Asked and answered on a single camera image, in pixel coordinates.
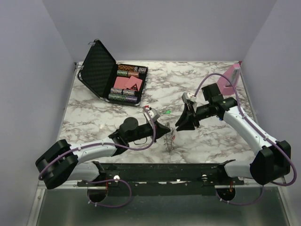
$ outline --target metal frame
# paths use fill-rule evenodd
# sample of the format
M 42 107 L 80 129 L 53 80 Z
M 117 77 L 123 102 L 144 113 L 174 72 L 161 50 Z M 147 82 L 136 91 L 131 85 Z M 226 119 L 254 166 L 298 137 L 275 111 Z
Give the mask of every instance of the metal frame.
M 76 78 L 76 74 L 77 74 L 80 67 L 81 67 L 81 62 L 77 62 L 76 66 L 75 66 L 74 79 Z M 252 111 L 252 114 L 253 114 L 254 121 L 256 123 L 258 123 L 257 116 L 256 116 L 256 111 L 253 108 L 253 104 L 252 104 L 252 101 L 250 99 L 249 92 L 248 92 L 248 89 L 247 89 L 242 71 L 241 71 L 241 79 L 242 79 L 242 83 L 243 83 L 245 91 L 246 91 L 246 96 L 247 96 L 249 104 L 250 104 L 250 108 L 251 108 L 251 111 Z M 69 98 L 70 98 L 70 95 L 71 95 L 73 83 L 72 83 L 71 88 L 70 88 Z M 67 105 L 68 105 L 68 103 L 66 103 L 66 107 L 64 109 L 63 119 L 64 119 L 64 116 L 65 116 L 65 113 L 66 113 Z M 261 185 L 257 184 L 254 180 L 251 180 L 251 179 L 244 179 L 244 182 L 245 182 L 244 185 L 236 185 L 236 187 L 260 187 L 261 186 Z M 273 184 L 270 183 L 270 184 L 267 184 L 266 186 L 270 187 L 270 186 L 276 186 L 276 185 L 273 185 Z M 229 186 L 215 186 L 215 188 L 226 188 L 226 187 L 229 187 Z M 40 208 L 42 206 L 42 201 L 43 201 L 43 198 L 44 198 L 45 189 L 46 189 L 45 184 L 42 181 L 39 181 L 39 183 L 37 185 L 37 191 L 36 191 L 36 194 L 35 194 L 35 197 L 34 197 L 34 202 L 33 202 L 33 205 L 32 205 L 32 209 L 31 209 L 31 212 L 30 212 L 30 216 L 29 216 L 27 226 L 35 226 L 38 222 L 39 212 L 40 212 Z M 79 186 L 77 186 L 77 181 L 68 181 L 68 182 L 65 182 L 63 185 L 59 186 L 57 189 L 99 189 L 99 190 L 102 190 L 102 189 L 105 189 L 105 187 L 79 187 Z M 284 211 L 285 211 L 285 214 L 288 218 L 289 224 L 291 226 L 297 226 L 298 225 L 298 219 L 297 219 L 296 214 L 295 214 L 295 212 L 292 208 L 290 198 L 289 198 L 289 195 L 288 195 L 288 192 L 287 192 L 287 188 L 286 187 L 278 187 L 278 190 L 279 190 L 279 193 L 280 193 L 280 197 L 281 197 L 281 200 L 282 200 L 282 203 L 283 203 Z

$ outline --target case lid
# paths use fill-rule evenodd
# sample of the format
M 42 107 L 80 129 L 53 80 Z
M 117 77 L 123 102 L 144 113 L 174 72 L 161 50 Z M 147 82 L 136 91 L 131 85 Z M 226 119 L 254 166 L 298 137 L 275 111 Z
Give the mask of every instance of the case lid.
M 98 97 L 105 97 L 112 70 L 117 66 L 115 59 L 99 40 L 94 40 L 83 66 L 79 79 Z

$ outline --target table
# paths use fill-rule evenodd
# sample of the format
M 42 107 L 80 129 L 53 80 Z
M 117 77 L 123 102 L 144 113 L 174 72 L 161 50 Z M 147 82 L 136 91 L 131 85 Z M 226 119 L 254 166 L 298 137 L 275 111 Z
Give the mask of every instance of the table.
M 149 67 L 149 80 L 142 104 L 150 105 L 161 115 L 159 122 L 170 123 L 171 128 L 183 111 L 183 92 L 195 92 L 203 78 L 212 72 L 224 73 L 234 62 L 122 62 Z M 210 77 L 204 85 L 216 82 L 219 76 Z M 238 95 L 249 116 L 252 110 L 241 78 Z M 200 105 L 205 104 L 198 95 Z M 86 143 L 103 139 L 119 128 L 125 118 L 135 117 L 139 124 L 145 123 L 140 107 L 114 105 L 98 99 L 77 78 L 74 81 L 66 109 L 60 139 L 69 143 Z M 211 117 L 200 122 L 195 131 L 175 132 L 173 148 L 167 146 L 170 134 L 144 151 L 127 150 L 121 155 L 97 159 L 114 163 L 200 163 L 224 162 L 229 159 L 250 160 L 254 153 L 237 132 L 218 118 Z M 130 144 L 132 147 L 144 146 Z

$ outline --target pink stand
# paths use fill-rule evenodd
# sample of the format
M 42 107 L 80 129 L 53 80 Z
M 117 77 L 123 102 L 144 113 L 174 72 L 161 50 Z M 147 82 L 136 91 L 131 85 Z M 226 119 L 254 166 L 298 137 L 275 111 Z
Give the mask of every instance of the pink stand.
M 240 75 L 240 65 L 238 63 L 232 65 L 223 75 L 225 75 L 228 79 L 230 79 L 230 81 L 236 88 L 236 85 L 237 85 L 237 82 L 239 79 L 239 75 Z M 218 85 L 221 93 L 223 94 L 223 96 L 230 96 L 230 95 L 234 94 L 234 90 L 233 90 L 232 86 L 223 77 L 219 78 L 219 80 L 217 81 L 217 85 Z

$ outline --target cable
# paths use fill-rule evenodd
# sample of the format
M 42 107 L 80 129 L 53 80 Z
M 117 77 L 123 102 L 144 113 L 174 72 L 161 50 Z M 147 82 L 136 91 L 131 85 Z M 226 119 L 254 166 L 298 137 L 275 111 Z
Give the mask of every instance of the cable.
M 105 183 L 105 182 L 111 182 L 111 181 L 119 181 L 119 182 L 122 182 L 124 183 L 127 187 L 128 187 L 128 190 L 129 190 L 129 197 L 127 199 L 127 201 L 125 201 L 123 204 L 120 204 L 120 205 L 116 205 L 116 206 L 111 206 L 111 205 L 106 205 L 106 204 L 101 204 L 99 202 L 93 202 L 91 201 L 90 199 L 90 195 L 89 193 L 87 194 L 87 197 L 89 199 L 89 202 L 88 204 L 92 203 L 94 204 L 95 206 L 103 206 L 103 207 L 107 207 L 107 208 L 120 208 L 120 207 L 123 207 L 125 205 L 128 205 L 131 200 L 132 200 L 132 189 L 131 189 L 131 186 L 128 184 L 128 182 L 124 181 L 124 180 L 120 180 L 120 179 L 109 179 L 109 180 L 101 180 L 101 181 L 85 181 L 87 183 L 90 183 L 90 184 L 98 184 L 98 183 Z
M 234 93 L 235 93 L 235 97 L 236 97 L 236 100 L 237 100 L 237 105 L 238 105 L 238 110 L 241 114 L 242 117 L 245 116 L 245 114 L 243 113 L 242 109 L 241 109 L 241 106 L 240 106 L 240 101 L 239 101 L 239 98 L 238 98 L 238 93 L 234 87 L 234 85 L 232 84 L 232 82 L 230 81 L 230 79 L 228 79 L 226 76 L 224 76 L 223 74 L 220 74 L 220 73 L 211 73 L 209 75 L 207 75 L 200 83 L 200 85 L 198 86 L 197 88 L 197 91 L 195 92 L 194 96 L 196 97 L 197 94 L 198 94 L 198 91 L 200 90 L 200 88 L 202 87 L 202 85 L 204 84 L 205 80 L 208 79 L 209 77 L 213 76 L 213 75 L 219 75 L 221 77 L 223 77 L 224 79 L 226 79 L 229 84 L 232 86 L 233 90 L 234 90 Z M 293 169 L 293 179 L 289 182 L 289 183 L 286 183 L 286 184 L 281 184 L 281 183 L 277 183 L 277 182 L 272 182 L 273 184 L 275 185 L 278 185 L 278 186 L 289 186 L 289 185 L 292 185 L 293 183 L 295 183 L 295 181 L 297 180 L 297 169 L 295 167 L 295 165 L 293 164 L 293 162 L 291 161 L 291 159 L 284 153 L 284 151 L 278 147 L 276 144 L 273 143 L 273 141 L 271 141 L 268 137 L 266 137 L 259 129 L 257 129 L 257 127 L 247 118 L 247 117 L 244 117 L 244 119 L 246 120 L 246 122 L 260 135 L 262 136 L 265 140 L 267 140 L 270 144 L 272 144 L 284 157 L 285 159 L 290 163 L 292 169 Z
M 120 145 L 120 144 L 115 144 L 115 143 L 94 143 L 94 144 L 89 144 L 89 145 L 85 145 L 85 146 L 82 146 L 80 147 L 80 149 L 85 149 L 85 148 L 88 148 L 88 147 L 93 147 L 93 146 L 99 146 L 99 145 L 111 145 L 111 146 L 116 146 L 116 147 L 122 147 L 122 148 L 126 148 L 126 149 L 129 149 L 129 150 L 134 150 L 134 151 L 143 151 L 145 149 L 148 149 L 150 146 L 152 146 L 152 144 L 155 142 L 155 139 L 156 139 L 156 127 L 155 127 L 155 123 L 152 119 L 152 117 L 150 116 L 150 114 L 148 113 L 148 111 L 143 107 L 143 110 L 145 111 L 145 113 L 147 114 L 147 116 L 149 117 L 150 119 L 150 123 L 151 123 L 151 127 L 152 127 L 152 130 L 153 130 L 153 136 L 152 136 L 152 140 L 151 142 L 145 146 L 145 147 L 141 147 L 141 148 L 135 148 L 135 147 L 128 147 L 128 146 L 124 146 L 124 145 Z M 48 170 L 49 167 L 51 167 L 56 161 L 60 160 L 61 158 L 63 158 L 64 156 L 72 153 L 72 152 L 75 152 L 75 151 L 78 151 L 79 150 L 79 147 L 77 148 L 74 148 L 74 149 L 71 149 L 59 156 L 57 156 L 55 159 L 53 159 L 42 171 L 41 173 L 39 174 L 39 180 L 43 180 L 42 178 L 42 175 L 46 172 L 46 170 Z
M 134 145 L 144 145 L 146 142 L 147 142 L 147 137 L 146 137 L 146 140 L 145 140 L 144 143 L 142 143 L 142 144 L 136 144 L 136 143 L 134 142 Z
M 218 195 L 217 191 L 215 191 L 216 196 L 218 197 L 218 199 L 219 199 L 221 202 L 224 202 L 224 203 L 230 204 L 230 205 L 234 205 L 234 206 L 248 206 L 248 205 L 255 204 L 255 203 L 257 203 L 260 199 L 262 199 L 263 193 L 264 193 L 264 186 L 262 186 L 262 190 L 261 190 L 261 193 L 260 193 L 259 197 L 258 197 L 257 199 L 255 199 L 254 201 L 248 202 L 248 203 L 237 203 L 237 202 L 230 202 L 230 201 L 226 201 L 226 200 L 222 199 L 222 198 Z

